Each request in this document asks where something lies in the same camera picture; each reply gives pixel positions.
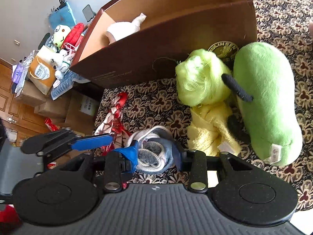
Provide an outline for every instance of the gray panel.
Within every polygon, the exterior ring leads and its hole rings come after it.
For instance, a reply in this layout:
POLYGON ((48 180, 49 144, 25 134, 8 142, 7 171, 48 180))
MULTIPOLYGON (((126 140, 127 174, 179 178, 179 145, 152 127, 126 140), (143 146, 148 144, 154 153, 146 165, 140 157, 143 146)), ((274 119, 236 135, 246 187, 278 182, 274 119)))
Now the gray panel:
POLYGON ((0 194, 11 194, 19 181, 32 178, 37 172, 43 172, 42 158, 24 154, 6 139, 0 151, 0 194))
POLYGON ((255 228, 228 220, 207 196, 193 194, 182 184, 130 184, 117 194, 107 194, 89 216, 62 227, 24 224, 14 235, 290 235, 302 234, 289 222, 255 228))

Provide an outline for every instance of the wooden cabinet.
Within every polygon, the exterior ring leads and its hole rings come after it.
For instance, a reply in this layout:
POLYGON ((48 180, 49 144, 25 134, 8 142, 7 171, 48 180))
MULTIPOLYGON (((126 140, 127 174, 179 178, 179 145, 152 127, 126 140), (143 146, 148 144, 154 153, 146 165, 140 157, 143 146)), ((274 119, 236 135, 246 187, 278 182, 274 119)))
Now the wooden cabinet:
POLYGON ((5 127, 18 132, 19 140, 48 132, 45 117, 34 114, 34 108, 15 100, 11 93, 12 69, 0 64, 0 118, 5 127))

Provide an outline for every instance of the yellow towel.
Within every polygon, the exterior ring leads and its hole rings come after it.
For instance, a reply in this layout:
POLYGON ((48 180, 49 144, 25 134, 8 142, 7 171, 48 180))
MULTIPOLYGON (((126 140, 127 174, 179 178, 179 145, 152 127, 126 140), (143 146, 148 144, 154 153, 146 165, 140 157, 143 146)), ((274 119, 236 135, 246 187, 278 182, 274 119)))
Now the yellow towel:
POLYGON ((203 151, 208 156, 219 154, 218 146, 226 141, 238 155, 241 147, 227 128, 227 118, 232 115, 225 102, 200 105, 190 109, 192 122, 187 128, 188 148, 203 151))

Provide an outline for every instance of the round black pad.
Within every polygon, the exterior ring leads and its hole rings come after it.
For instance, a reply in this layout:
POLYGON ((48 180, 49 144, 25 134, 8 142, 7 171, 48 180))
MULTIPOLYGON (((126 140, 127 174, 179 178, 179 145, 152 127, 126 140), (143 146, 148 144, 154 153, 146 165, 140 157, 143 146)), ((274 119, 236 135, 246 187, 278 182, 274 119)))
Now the round black pad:
POLYGON ((38 201, 45 204, 58 204, 71 197, 72 190, 61 183, 47 184, 37 191, 38 201))
POLYGON ((286 222, 297 206, 297 192, 289 183, 258 168, 231 172, 212 198, 231 219, 257 226, 286 222))
POLYGON ((51 171, 15 187, 17 214, 42 226, 65 225, 86 216, 98 202, 93 184, 76 172, 51 171))
POLYGON ((239 189, 239 195, 247 202, 264 204, 275 198, 275 190, 267 184, 248 183, 239 189))

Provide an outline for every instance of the blue bag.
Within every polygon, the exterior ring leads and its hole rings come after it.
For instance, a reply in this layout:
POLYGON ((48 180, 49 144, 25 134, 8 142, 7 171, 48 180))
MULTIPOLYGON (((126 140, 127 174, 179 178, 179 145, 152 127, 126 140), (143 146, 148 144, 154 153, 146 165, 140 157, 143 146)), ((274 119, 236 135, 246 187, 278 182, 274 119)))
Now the blue bag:
POLYGON ((76 19, 74 18, 71 7, 68 2, 65 6, 58 11, 54 11, 49 15, 49 23, 54 30, 57 25, 65 25, 73 28, 76 26, 76 19))

